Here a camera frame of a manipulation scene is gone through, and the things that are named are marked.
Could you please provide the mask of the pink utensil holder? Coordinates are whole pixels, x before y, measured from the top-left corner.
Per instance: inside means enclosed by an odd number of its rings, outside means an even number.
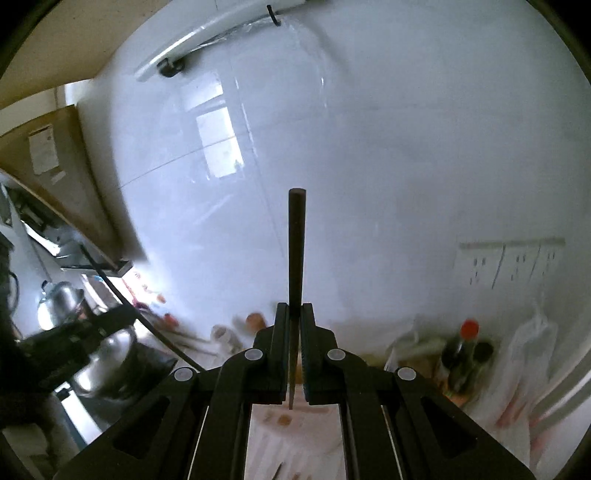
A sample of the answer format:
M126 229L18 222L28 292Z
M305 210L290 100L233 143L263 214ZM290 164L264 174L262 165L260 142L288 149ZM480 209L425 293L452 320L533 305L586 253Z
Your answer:
M297 355L297 368L295 369L295 385L301 391L304 398L308 398L307 376L304 372L304 361L301 353Z

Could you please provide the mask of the steel kettle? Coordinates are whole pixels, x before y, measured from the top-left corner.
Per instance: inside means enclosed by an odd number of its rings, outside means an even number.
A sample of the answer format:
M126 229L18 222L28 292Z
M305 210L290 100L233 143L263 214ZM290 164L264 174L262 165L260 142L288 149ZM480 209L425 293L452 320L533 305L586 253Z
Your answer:
M85 302L81 289L67 281L41 285L41 298L37 306L37 320L44 331L76 321L83 313Z

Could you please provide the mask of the glass oil dispenser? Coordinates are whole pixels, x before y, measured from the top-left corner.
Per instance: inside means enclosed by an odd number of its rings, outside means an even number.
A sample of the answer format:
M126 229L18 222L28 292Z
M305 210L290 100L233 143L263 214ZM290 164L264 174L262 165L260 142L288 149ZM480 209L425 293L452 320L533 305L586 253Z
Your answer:
M211 328L211 342L217 345L219 351L228 355L235 355L243 349L235 331L223 325L214 325Z

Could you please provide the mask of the steel wok with lid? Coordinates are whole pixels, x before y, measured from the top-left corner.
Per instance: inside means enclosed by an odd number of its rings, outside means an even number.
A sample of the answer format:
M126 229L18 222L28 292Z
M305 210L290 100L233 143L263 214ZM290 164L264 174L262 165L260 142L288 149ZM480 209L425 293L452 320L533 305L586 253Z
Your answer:
M74 391L86 398L116 398L127 385L135 363L137 337L132 327L118 330L101 341L89 364L70 381Z

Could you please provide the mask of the striped cat tablecloth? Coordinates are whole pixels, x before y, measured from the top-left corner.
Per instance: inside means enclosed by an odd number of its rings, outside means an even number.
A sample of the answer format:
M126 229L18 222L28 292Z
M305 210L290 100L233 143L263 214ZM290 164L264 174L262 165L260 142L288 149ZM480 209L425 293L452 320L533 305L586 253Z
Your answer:
M335 405L252 407L246 479L344 479L341 418Z

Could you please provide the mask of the soy sauce bottle red cap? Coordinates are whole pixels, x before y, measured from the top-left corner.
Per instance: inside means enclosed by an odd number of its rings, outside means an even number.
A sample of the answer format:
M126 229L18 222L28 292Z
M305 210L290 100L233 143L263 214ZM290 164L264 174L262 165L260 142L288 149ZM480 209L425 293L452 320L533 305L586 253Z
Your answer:
M479 332L480 325L476 320L465 320L459 333L442 352L441 365L447 373L447 390L453 394L464 395L469 389Z

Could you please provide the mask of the range hood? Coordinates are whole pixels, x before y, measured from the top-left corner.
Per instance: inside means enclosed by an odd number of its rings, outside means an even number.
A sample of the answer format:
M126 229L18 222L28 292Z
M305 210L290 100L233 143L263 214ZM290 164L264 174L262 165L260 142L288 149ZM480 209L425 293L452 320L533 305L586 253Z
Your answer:
M88 269L85 247L99 266L120 273L147 262L123 193L99 172L78 109L67 106L1 136L1 180L41 218L67 267Z

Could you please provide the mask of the clear plastic bag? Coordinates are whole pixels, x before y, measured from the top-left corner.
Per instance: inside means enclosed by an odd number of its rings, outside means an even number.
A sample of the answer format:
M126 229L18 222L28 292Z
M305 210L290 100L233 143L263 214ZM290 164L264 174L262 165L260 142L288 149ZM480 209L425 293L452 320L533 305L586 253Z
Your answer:
M558 325L535 303L533 316L507 337L483 375L466 413L531 470L538 469L551 432L563 421L564 401L544 402L555 392L550 364Z

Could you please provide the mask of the white wall socket left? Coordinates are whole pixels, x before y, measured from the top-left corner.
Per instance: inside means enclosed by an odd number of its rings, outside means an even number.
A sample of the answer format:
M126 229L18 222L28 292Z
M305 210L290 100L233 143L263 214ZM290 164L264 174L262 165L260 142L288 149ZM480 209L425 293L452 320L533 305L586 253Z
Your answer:
M500 243L464 243L457 251L454 279L463 288L491 289L503 256Z

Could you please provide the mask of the white wall socket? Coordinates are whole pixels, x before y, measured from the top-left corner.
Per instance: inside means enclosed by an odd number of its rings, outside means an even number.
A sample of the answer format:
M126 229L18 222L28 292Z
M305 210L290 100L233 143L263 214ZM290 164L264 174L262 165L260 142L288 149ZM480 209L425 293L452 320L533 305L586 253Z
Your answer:
M464 243L457 251L454 279L463 288L491 289L503 256L500 243Z
M552 238L540 243L538 254L530 275L530 282L541 284L548 280L557 269L566 242L562 238Z
M535 241L505 243L492 288L527 284L533 273L539 251L540 243Z

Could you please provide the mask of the white wall socket middle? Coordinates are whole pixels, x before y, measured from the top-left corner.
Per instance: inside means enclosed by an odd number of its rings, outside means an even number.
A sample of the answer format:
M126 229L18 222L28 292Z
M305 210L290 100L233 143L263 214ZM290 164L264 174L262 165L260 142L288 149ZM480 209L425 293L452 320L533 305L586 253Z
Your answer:
M535 241L505 243L492 288L527 284L533 273L539 251L540 243Z

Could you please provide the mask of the white wall socket right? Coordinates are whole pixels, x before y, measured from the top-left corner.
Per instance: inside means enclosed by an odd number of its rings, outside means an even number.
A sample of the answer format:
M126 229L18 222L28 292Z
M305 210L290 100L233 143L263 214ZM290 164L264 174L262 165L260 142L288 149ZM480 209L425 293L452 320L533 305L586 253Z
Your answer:
M538 254L530 275L530 282L541 284L548 280L557 269L566 242L562 238L552 238L540 243Z

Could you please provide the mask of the wall rail with hook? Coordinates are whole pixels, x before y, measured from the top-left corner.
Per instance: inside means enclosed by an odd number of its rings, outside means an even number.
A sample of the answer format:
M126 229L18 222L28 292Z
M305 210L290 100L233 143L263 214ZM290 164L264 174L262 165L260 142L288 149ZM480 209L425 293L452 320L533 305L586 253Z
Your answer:
M242 1L206 20L199 20L165 41L135 68L133 79L144 83L154 76L172 78L185 68L185 58L198 50L262 28L294 23L308 11L329 12L339 1Z

